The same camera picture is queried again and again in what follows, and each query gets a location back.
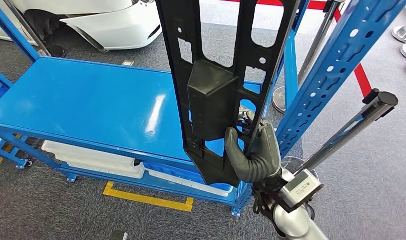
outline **shelf caster wheel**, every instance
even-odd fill
[[[32,161],[31,160],[26,161],[25,167],[29,167],[29,166],[32,166]]]
[[[109,51],[109,50],[107,50],[107,49],[105,49],[105,48],[99,48],[98,50],[100,51],[100,53],[106,53],[106,52]]]

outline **gray carpet floor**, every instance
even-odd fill
[[[396,21],[406,24],[405,20],[406,15]],[[234,28],[203,24],[202,34],[209,39],[203,43],[207,57],[227,64],[231,59]],[[268,40],[274,38],[275,31],[259,30],[257,36]],[[310,47],[308,40],[312,38],[313,34],[297,35],[299,66]],[[140,67],[169,68],[161,36],[141,49],[100,53],[72,30],[62,28],[53,43],[64,46],[67,57],[72,59],[113,64],[128,59]],[[399,55],[400,45],[386,33],[374,47],[387,55],[386,59],[384,55],[375,54],[377,52],[369,53],[365,59],[368,75],[375,78],[372,83],[387,86],[383,90],[399,97],[401,94],[399,108],[318,169],[325,187],[313,205],[316,222],[330,239],[406,240],[406,73],[402,68],[406,61]],[[0,40],[2,73],[15,82],[28,65],[15,45]],[[261,78],[255,72],[249,74],[248,79]],[[281,85],[283,74],[276,87]],[[357,112],[362,105],[361,98],[357,81],[350,76],[290,154],[308,157]],[[343,101],[349,107],[343,109]],[[281,115],[271,108],[268,118],[277,123]],[[39,148],[42,140],[31,138],[28,143]],[[276,239],[271,224],[253,214],[250,205],[240,218],[232,217],[227,206],[202,200],[195,200],[192,212],[183,212],[104,196],[104,186],[105,181],[88,177],[66,183],[63,175],[38,161],[25,170],[15,170],[12,163],[3,161],[0,165],[0,240],[105,240],[112,230],[128,232],[131,240]],[[115,184],[114,189],[185,200],[183,196],[122,184]]]

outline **black car part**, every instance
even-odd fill
[[[237,187],[239,183],[225,151],[223,156],[215,154],[206,147],[206,141],[223,138],[226,128],[233,127],[244,142],[244,153],[250,154],[267,93],[299,6],[299,0],[280,1],[284,11],[271,47],[257,45],[251,39],[257,0],[240,1],[231,67],[208,60],[203,54],[199,0],[156,1],[172,71],[184,149],[206,184],[227,183]],[[191,44],[192,63],[181,57],[179,39]],[[244,88],[247,66],[265,71],[259,92]],[[251,101],[256,108],[245,133],[237,126],[241,100]]]

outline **blue shelving rack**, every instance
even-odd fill
[[[295,96],[291,98],[291,106],[287,108],[287,112],[280,122],[276,132],[282,157],[286,155],[295,142],[301,137],[319,112],[342,85],[350,72],[356,67],[367,51],[385,31],[387,26],[389,26],[391,21],[401,11],[406,4],[406,0],[352,0],[331,34],[330,39],[325,44],[324,49],[320,53],[318,60],[315,62],[305,82],[297,91],[294,36],[307,4],[308,0],[301,1],[300,11],[297,14],[289,36],[289,41],[286,44],[285,55],[282,59],[282,64],[285,64],[286,84],[291,86],[288,87],[287,91],[291,92],[290,96]],[[142,159],[143,161],[172,165],[183,169],[195,169],[193,163],[187,159],[185,153],[181,149],[182,139],[180,135],[178,135],[178,133],[176,135],[171,134],[175,132],[180,133],[178,122],[175,122],[179,121],[179,119],[170,117],[170,120],[166,120],[167,117],[164,115],[165,112],[169,111],[172,115],[172,112],[177,110],[176,104],[170,104],[172,103],[170,96],[174,93],[171,86],[164,84],[167,84],[168,81],[158,82],[160,83],[160,91],[151,92],[150,88],[146,91],[148,91],[147,95],[157,96],[159,98],[156,99],[162,101],[166,100],[166,104],[170,104],[169,106],[165,106],[166,109],[160,110],[158,116],[161,120],[164,120],[165,122],[167,121],[171,125],[163,125],[165,124],[163,121],[157,122],[155,123],[158,124],[157,126],[163,125],[163,130],[157,132],[154,131],[152,125],[149,125],[151,127],[144,126],[143,129],[153,129],[153,131],[145,130],[145,134],[147,135],[133,135],[134,138],[137,138],[137,142],[131,141],[133,138],[128,135],[132,133],[136,134],[135,128],[128,128],[129,126],[122,125],[122,127],[125,127],[125,129],[132,132],[130,133],[125,129],[114,128],[110,125],[104,124],[106,121],[118,121],[118,124],[122,124],[124,123],[124,119],[120,118],[122,116],[117,116],[117,118],[113,119],[110,116],[105,117],[103,115],[98,115],[98,124],[101,125],[97,125],[87,119],[81,118],[86,111],[95,111],[86,112],[89,114],[95,114],[96,111],[100,111],[101,106],[96,108],[95,106],[97,103],[92,102],[92,100],[96,98],[96,94],[99,93],[99,89],[110,88],[110,90],[118,91],[119,93],[126,94],[126,91],[134,91],[136,94],[140,94],[140,91],[143,91],[140,89],[143,87],[142,85],[152,87],[150,86],[152,81],[148,80],[149,78],[152,80],[166,80],[170,78],[169,73],[104,63],[40,57],[2,13],[1,9],[0,26],[33,62],[32,66],[18,80],[16,86],[12,87],[0,99],[0,111],[5,113],[0,115],[1,138],[65,174],[69,182],[74,181],[77,175],[85,175],[227,204],[232,206],[233,215],[240,215],[241,210],[251,197],[251,185],[248,183],[241,182],[238,188],[234,189],[228,197],[219,197],[190,187],[178,184],[167,184],[164,180],[150,178],[150,176],[147,175],[142,179],[133,179],[108,173],[74,168],[68,166],[66,163],[58,164],[47,156],[41,154],[39,151],[31,148],[23,141],[16,139],[12,133],[20,133],[25,136],[48,139],[79,147],[134,157]],[[276,81],[278,74],[279,71],[274,79],[272,79],[272,85]],[[91,88],[89,91],[82,91],[81,89],[87,89],[86,83],[83,82],[86,82],[86,78],[90,78],[90,76],[93,77],[93,84],[100,84],[97,86],[99,88],[93,88],[93,86],[89,85],[88,87]],[[128,78],[128,81],[118,82],[117,88],[114,88],[113,86],[116,84],[110,85],[104,83],[105,79],[102,78],[111,79],[113,76],[120,80]],[[139,78],[148,79],[146,82],[140,82],[140,84],[134,86],[131,83],[131,79]],[[72,89],[68,86],[69,83],[73,82],[76,83],[76,89]],[[17,95],[19,92],[25,90],[34,92],[35,98],[38,97],[38,99],[28,99],[25,96]],[[62,105],[60,101],[50,102],[51,99],[61,98],[62,100],[66,100],[63,104],[68,104],[69,99],[63,98],[63,94],[66,93],[69,93],[72,96],[79,95],[79,93],[83,94],[83,104],[90,109],[87,107],[81,109],[64,109],[64,105]],[[134,118],[139,118],[139,115],[136,115],[134,112],[129,113],[128,111],[124,111],[125,109],[130,108],[130,106],[126,104],[132,104],[137,101],[137,99],[134,99],[131,95],[133,95],[133,93],[127,95],[118,94],[110,98],[110,101],[119,100],[119,106],[110,105],[109,107],[113,109],[108,113],[115,113],[114,110],[122,110],[122,114],[126,115],[124,118],[129,121],[134,121]],[[13,103],[16,101],[28,101],[28,103],[32,104],[34,107],[22,110],[21,113],[18,113],[16,110],[21,109],[13,106]],[[148,101],[140,99],[139,106],[147,103]],[[54,118],[53,115],[60,111],[63,113],[73,112],[77,114],[77,119],[75,119],[75,122],[67,123],[71,119],[63,114],[60,114],[58,118]],[[16,117],[18,114],[22,114],[22,119]],[[39,122],[40,124],[36,123],[42,119],[51,120],[51,122],[45,123],[41,121]],[[130,123],[137,124],[136,128],[140,129],[138,123],[141,122],[142,121],[136,120],[135,122]],[[102,124],[104,124],[104,127],[108,128],[106,132],[100,130],[102,129]],[[164,131],[166,131],[166,134],[158,135],[160,132],[164,133]],[[136,148],[133,148],[134,146],[140,146],[142,148],[140,148],[141,150],[137,150]]]
[[[0,73],[0,98],[10,89],[10,87],[12,85],[13,84],[4,75],[2,75]],[[20,140],[23,142],[26,141],[26,139],[27,139],[27,136],[25,136],[25,135],[18,135],[17,137],[19,137]],[[21,159],[21,158],[18,158],[15,156],[16,153],[19,151],[18,147],[15,147],[15,146],[12,147],[10,150],[8,150],[9,152],[2,149],[5,143],[6,143],[6,141],[4,141],[4,140],[0,141],[0,157],[14,162],[16,164],[17,169],[23,169],[26,166],[26,164],[28,163],[28,160]]]

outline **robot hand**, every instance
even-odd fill
[[[303,205],[322,185],[307,170],[294,176],[281,168],[279,147],[270,122],[260,123],[249,158],[239,148],[234,128],[226,129],[224,144],[237,177],[253,184],[254,213],[266,216],[282,238],[327,240]]]
[[[237,131],[233,127],[228,127],[225,132],[225,151],[240,180],[256,183],[278,173],[281,156],[270,122],[260,123],[250,159],[245,157],[237,142]]]

